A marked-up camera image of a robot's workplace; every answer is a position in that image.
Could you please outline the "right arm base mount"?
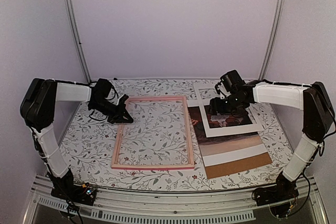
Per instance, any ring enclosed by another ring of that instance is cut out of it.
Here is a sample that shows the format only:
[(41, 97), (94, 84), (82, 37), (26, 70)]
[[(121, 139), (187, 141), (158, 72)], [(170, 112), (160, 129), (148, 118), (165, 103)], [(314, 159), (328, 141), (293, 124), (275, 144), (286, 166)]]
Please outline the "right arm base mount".
[(277, 186), (258, 187), (253, 190), (251, 198), (256, 202), (257, 206), (271, 205), (269, 207), (270, 213), (278, 218), (287, 218), (294, 207), (297, 205), (298, 190), (289, 190), (289, 192), (281, 193), (277, 190)]

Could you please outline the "white mat board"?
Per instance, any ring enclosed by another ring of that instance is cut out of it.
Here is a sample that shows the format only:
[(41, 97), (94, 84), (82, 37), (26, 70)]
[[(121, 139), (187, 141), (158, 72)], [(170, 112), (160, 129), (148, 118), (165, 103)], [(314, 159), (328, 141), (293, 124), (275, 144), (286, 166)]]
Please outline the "white mat board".
[(246, 134), (246, 133), (251, 133), (251, 132), (260, 132), (264, 130), (264, 127), (262, 123), (260, 122), (257, 116), (257, 112), (254, 110), (254, 108), (251, 108), (251, 109), (247, 108), (247, 115), (249, 116), (249, 119), (252, 121), (251, 124), (210, 128), (208, 124), (206, 111), (204, 109), (205, 105), (209, 105), (210, 99), (203, 100), (199, 90), (214, 89), (214, 85), (211, 83), (206, 83), (206, 84), (196, 84), (195, 83), (193, 84), (193, 87), (194, 87), (195, 94), (196, 94), (196, 100), (188, 100), (187, 104), (189, 107), (194, 107), (194, 106), (199, 107), (206, 137)]

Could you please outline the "dark photo print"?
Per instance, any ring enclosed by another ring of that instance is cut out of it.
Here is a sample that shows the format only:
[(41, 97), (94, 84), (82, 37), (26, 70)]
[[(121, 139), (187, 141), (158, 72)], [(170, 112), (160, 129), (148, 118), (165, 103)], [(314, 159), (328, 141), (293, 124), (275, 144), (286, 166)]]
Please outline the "dark photo print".
[[(252, 123), (247, 112), (241, 114), (211, 115), (208, 105), (204, 109), (210, 128)], [(266, 147), (257, 132), (206, 137), (199, 107), (189, 107), (188, 111), (205, 166), (228, 163), (267, 153)]]

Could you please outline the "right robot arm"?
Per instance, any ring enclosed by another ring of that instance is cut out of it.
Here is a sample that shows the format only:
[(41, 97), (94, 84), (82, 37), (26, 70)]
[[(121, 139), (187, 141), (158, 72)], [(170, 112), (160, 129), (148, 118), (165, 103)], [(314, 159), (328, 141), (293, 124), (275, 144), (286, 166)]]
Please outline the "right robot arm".
[(323, 155), (325, 139), (335, 125), (335, 111), (322, 82), (296, 84), (253, 80), (245, 82), (236, 70), (221, 76), (215, 86), (217, 97), (209, 102), (211, 114), (243, 112), (251, 104), (269, 103), (295, 108), (303, 112), (301, 139), (287, 166), (270, 188), (259, 187), (252, 198), (259, 205), (278, 202), (298, 196), (296, 181), (305, 175), (316, 155)]

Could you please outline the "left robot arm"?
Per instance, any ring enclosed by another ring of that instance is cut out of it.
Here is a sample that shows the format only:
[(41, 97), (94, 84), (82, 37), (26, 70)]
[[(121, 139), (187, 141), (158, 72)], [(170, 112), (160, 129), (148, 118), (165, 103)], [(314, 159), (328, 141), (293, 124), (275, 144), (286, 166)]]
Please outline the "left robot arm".
[(133, 123), (126, 109), (129, 98), (123, 95), (113, 104), (108, 96), (115, 88), (107, 79), (99, 79), (94, 86), (88, 84), (35, 78), (20, 105), (20, 114), (34, 139), (34, 146), (46, 164), (53, 191), (67, 200), (76, 197), (93, 198), (94, 188), (89, 183), (76, 186), (73, 174), (59, 149), (54, 131), (57, 102), (87, 102), (88, 109), (99, 111), (113, 123)]

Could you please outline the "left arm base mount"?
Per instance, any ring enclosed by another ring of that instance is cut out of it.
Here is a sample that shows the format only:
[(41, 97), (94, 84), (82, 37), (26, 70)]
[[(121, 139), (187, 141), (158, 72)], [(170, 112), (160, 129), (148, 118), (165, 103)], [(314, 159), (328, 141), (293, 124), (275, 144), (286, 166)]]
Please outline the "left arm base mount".
[(85, 185), (84, 187), (74, 184), (55, 185), (51, 191), (51, 195), (70, 203), (80, 203), (93, 206), (97, 191), (90, 185)]

